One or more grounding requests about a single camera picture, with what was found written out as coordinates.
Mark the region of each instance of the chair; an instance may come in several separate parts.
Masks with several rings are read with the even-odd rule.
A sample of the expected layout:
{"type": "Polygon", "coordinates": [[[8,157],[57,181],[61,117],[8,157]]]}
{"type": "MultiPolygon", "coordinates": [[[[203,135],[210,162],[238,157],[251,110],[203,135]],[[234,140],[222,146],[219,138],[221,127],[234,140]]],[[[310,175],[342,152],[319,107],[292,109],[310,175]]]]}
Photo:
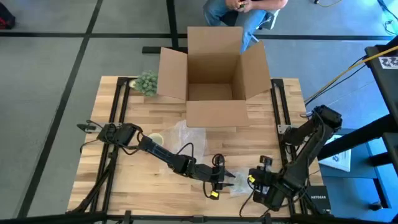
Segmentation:
{"type": "MultiPolygon", "coordinates": [[[[278,16],[279,10],[270,10],[267,11],[266,16],[262,20],[262,22],[257,26],[258,30],[261,29],[269,29],[271,30],[274,28],[276,17],[278,16]]],[[[225,15],[223,15],[220,20],[224,22],[227,26],[235,26],[236,19],[238,18],[238,11],[229,11],[225,15]]],[[[257,43],[259,40],[254,36],[251,35],[252,40],[257,43]]]]}

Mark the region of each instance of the blue jeans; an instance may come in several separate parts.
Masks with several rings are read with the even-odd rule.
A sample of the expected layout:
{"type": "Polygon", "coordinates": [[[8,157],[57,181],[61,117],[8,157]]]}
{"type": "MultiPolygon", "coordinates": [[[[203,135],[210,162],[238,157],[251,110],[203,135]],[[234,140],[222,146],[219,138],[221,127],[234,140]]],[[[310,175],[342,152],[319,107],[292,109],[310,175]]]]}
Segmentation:
{"type": "MultiPolygon", "coordinates": [[[[230,9],[227,8],[225,0],[207,0],[206,4],[203,6],[205,19],[209,26],[219,26],[221,24],[220,18],[228,11],[230,11],[230,9]]],[[[262,22],[266,13],[265,10],[260,9],[253,9],[247,13],[239,13],[235,26],[243,27],[241,53],[247,49],[251,40],[251,34],[256,31],[257,26],[262,22]]]]}

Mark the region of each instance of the cardboard box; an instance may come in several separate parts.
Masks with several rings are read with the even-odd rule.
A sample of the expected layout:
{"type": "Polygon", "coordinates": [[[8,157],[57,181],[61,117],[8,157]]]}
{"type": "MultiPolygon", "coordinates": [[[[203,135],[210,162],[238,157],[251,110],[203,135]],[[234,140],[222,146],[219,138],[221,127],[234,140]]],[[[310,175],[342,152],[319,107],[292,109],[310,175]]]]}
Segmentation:
{"type": "Polygon", "coordinates": [[[264,44],[242,27],[188,27],[188,54],[162,48],[157,93],[187,101],[187,126],[249,125],[246,100],[271,88],[264,44]]]}

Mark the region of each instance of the wooden table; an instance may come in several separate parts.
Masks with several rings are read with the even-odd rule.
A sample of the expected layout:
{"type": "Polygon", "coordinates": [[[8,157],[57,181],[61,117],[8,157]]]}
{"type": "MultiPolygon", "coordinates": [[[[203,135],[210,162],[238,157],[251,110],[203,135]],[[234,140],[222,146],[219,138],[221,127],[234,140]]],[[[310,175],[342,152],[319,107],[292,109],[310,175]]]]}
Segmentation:
{"type": "MultiPolygon", "coordinates": [[[[91,120],[100,123],[108,121],[117,79],[102,77],[91,120]]],[[[305,113],[305,107],[299,80],[285,78],[284,84],[291,121],[300,125],[306,119],[300,117],[300,114],[305,113]]],[[[203,163],[210,165],[213,155],[221,153],[225,156],[226,168],[234,172],[241,167],[256,167],[260,155],[266,155],[274,159],[272,170],[277,172],[281,168],[281,160],[271,94],[269,91],[261,93],[248,100],[247,104],[250,126],[206,129],[208,149],[205,151],[203,163]]],[[[281,103],[278,102],[278,105],[283,118],[281,103]]],[[[184,119],[183,101],[163,96],[146,98],[136,91],[130,91],[125,123],[141,126],[144,134],[158,133],[184,119]]],[[[87,134],[86,141],[95,139],[96,135],[87,134]]],[[[102,147],[103,143],[94,142],[83,148],[69,210],[75,208],[94,185],[102,147]]],[[[318,161],[315,160],[310,166],[310,173],[318,170],[318,161]]],[[[320,172],[311,175],[310,180],[312,185],[323,185],[320,172]]],[[[102,205],[103,192],[104,187],[99,197],[99,205],[102,205]]],[[[247,197],[248,195],[232,197],[227,188],[222,191],[219,200],[210,200],[203,195],[202,182],[174,174],[162,161],[145,152],[127,156],[120,151],[108,214],[123,215],[125,210],[131,210],[133,215],[237,217],[247,197]]],[[[300,212],[298,202],[295,206],[296,212],[300,212]]],[[[258,217],[266,209],[250,200],[245,206],[243,216],[258,217]]],[[[271,212],[271,216],[289,217],[289,209],[285,207],[279,212],[271,212]]]]}

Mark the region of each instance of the gray floor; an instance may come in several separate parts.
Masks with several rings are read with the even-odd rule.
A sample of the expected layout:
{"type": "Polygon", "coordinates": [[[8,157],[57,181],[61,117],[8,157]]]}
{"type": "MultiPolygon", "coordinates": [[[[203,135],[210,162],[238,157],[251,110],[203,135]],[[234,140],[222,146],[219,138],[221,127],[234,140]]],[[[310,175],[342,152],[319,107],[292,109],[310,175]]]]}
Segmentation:
{"type": "MultiPolygon", "coordinates": [[[[18,21],[17,27],[8,32],[85,32],[96,4],[95,0],[2,2],[18,21]]],[[[187,26],[205,25],[201,11],[204,2],[175,0],[180,33],[185,33],[187,26]]],[[[377,1],[363,2],[346,0],[335,7],[322,8],[309,0],[291,0],[281,10],[275,29],[262,30],[259,34],[387,35],[377,1]]],[[[168,33],[165,1],[104,0],[93,32],[168,33]]],[[[0,218],[14,217],[19,209],[81,41],[81,38],[0,38],[3,96],[0,120],[7,127],[0,135],[4,146],[0,157],[0,218]]],[[[186,40],[180,39],[180,43],[184,45],[186,40]]],[[[264,43],[272,77],[299,78],[306,98],[362,57],[365,47],[385,42],[264,40],[264,43]]],[[[80,156],[78,148],[84,141],[84,134],[75,125],[90,117],[100,77],[157,71],[159,56],[142,55],[141,47],[170,44],[170,39],[90,39],[29,215],[65,211],[80,156]]],[[[358,128],[387,113],[368,68],[319,97],[307,110],[320,104],[339,111],[346,128],[358,128]]],[[[385,151],[380,142],[371,144],[375,154],[385,151]]],[[[398,187],[398,180],[391,178],[391,166],[381,167],[380,171],[391,179],[387,182],[391,193],[388,196],[396,212],[398,198],[394,188],[398,187]]],[[[363,180],[325,182],[333,185],[332,189],[354,186],[358,193],[348,207],[342,207],[341,201],[332,201],[335,215],[358,218],[364,215],[369,220],[378,220],[382,214],[387,220],[393,216],[392,210],[369,212],[363,208],[366,202],[374,200],[371,187],[368,191],[355,190],[355,186],[366,184],[363,180]]]]}

